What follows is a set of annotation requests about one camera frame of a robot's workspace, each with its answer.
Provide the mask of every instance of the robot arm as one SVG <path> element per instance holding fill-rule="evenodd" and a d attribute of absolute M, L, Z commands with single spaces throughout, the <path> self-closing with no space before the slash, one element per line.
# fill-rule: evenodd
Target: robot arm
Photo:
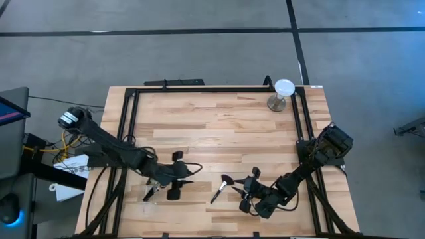
<path fill-rule="evenodd" d="M 81 107 L 71 107 L 58 120 L 59 126 L 69 133 L 85 135 L 94 140 L 112 161 L 136 173 L 156 180 L 161 186 L 192 174 L 184 162 L 174 160 L 172 165 L 157 162 L 157 156 L 144 148 L 120 141 L 101 129 L 92 120 L 91 113 Z"/>
<path fill-rule="evenodd" d="M 317 139 L 311 140 L 305 147 L 298 148 L 298 154 L 302 159 L 302 164 L 291 173 L 286 173 L 276 179 L 275 183 L 267 187 L 257 181 L 260 170 L 253 168 L 253 176 L 248 176 L 242 180 L 235 180 L 244 184 L 244 191 L 237 190 L 242 195 L 242 202 L 239 209 L 242 212 L 250 212 L 250 201 L 252 198 L 260 199 L 260 202 L 253 205 L 258 216 L 269 218 L 278 205 L 286 204 L 295 196 L 299 184 L 308 178 L 316 169 L 326 165 L 333 159 L 340 159 L 346 155 L 353 146 L 353 139 L 331 123 L 320 133 Z M 313 181 L 308 180 L 309 187 L 320 199 L 317 186 Z"/>

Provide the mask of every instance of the white paper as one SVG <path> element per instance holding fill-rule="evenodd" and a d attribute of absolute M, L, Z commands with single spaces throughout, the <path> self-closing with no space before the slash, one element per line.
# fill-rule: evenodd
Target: white paper
<path fill-rule="evenodd" d="M 79 155 L 65 159 L 63 163 L 55 163 L 53 167 L 64 170 L 70 173 L 74 173 L 80 177 L 88 178 L 88 168 L 87 168 L 87 155 Z M 66 187 L 63 185 L 56 184 L 56 200 L 62 202 L 66 199 L 70 199 L 77 195 L 84 193 L 83 190 L 74 189 L 72 187 Z"/>

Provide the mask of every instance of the butcher block tabletop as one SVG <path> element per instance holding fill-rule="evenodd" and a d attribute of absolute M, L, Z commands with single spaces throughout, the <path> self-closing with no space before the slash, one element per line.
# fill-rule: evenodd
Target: butcher block tabletop
<path fill-rule="evenodd" d="M 331 116 L 322 87 L 304 86 L 314 134 L 329 124 Z M 126 87 L 111 87 L 100 126 L 117 135 Z M 142 199 L 148 192 L 147 178 L 133 171 L 127 174 L 119 237 L 169 236 L 313 236 L 315 235 L 307 186 L 299 187 L 299 206 L 293 212 L 275 210 L 269 219 L 239 211 L 240 195 L 225 188 L 213 204 L 210 200 L 221 185 L 220 175 L 233 179 L 252 175 L 253 167 L 261 170 L 260 182 L 271 185 L 280 175 L 298 165 L 295 142 L 298 140 L 291 99 L 282 112 L 267 107 L 270 92 L 225 93 L 141 93 L 134 130 L 136 146 L 156 149 L 160 163 L 172 163 L 171 154 L 181 150 L 185 162 L 200 163 L 202 171 L 188 177 L 194 183 L 185 185 L 181 198 L 167 200 L 167 189 L 160 189 L 149 202 Z M 132 98 L 129 102 L 124 132 L 128 131 Z M 299 114 L 307 135 L 301 100 Z M 101 169 L 90 171 L 76 233 L 83 231 L 88 198 Z M 89 222 L 104 203 L 109 169 L 94 191 L 88 215 Z M 347 180 L 333 166 L 323 167 L 323 178 L 329 202 L 346 222 L 359 227 Z M 286 206 L 294 207 L 296 198 Z M 326 232 L 323 209 L 318 203 L 322 231 Z M 112 229 L 115 205 L 110 209 L 106 232 Z"/>

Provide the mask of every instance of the gray floor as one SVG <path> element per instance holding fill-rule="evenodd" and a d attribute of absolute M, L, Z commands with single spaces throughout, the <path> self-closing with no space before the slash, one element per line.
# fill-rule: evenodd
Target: gray floor
<path fill-rule="evenodd" d="M 298 27 L 425 26 L 421 0 L 293 4 Z M 12 0 L 0 18 L 3 32 L 289 26 L 284 0 Z M 424 142 L 392 129 L 425 115 L 425 32 L 300 38 L 311 84 L 324 85 L 333 120 L 355 139 L 346 162 L 361 231 L 423 238 Z M 266 74 L 301 84 L 291 33 L 0 37 L 0 89 L 28 86 L 34 96 L 88 104 L 104 104 L 109 86 L 164 78 L 259 84 Z M 26 132 L 57 140 L 56 120 L 67 107 L 31 99 Z M 78 200 L 55 207 L 57 219 L 41 223 L 38 238 L 71 235 Z"/>

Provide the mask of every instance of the white lamp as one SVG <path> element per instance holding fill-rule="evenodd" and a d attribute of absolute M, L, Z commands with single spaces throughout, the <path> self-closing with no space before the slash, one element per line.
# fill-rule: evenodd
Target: white lamp
<path fill-rule="evenodd" d="M 268 98 L 267 106 L 275 112 L 280 112 L 286 106 L 285 96 L 291 96 L 295 92 L 295 86 L 290 80 L 280 79 L 274 84 L 274 89 L 276 94 Z"/>

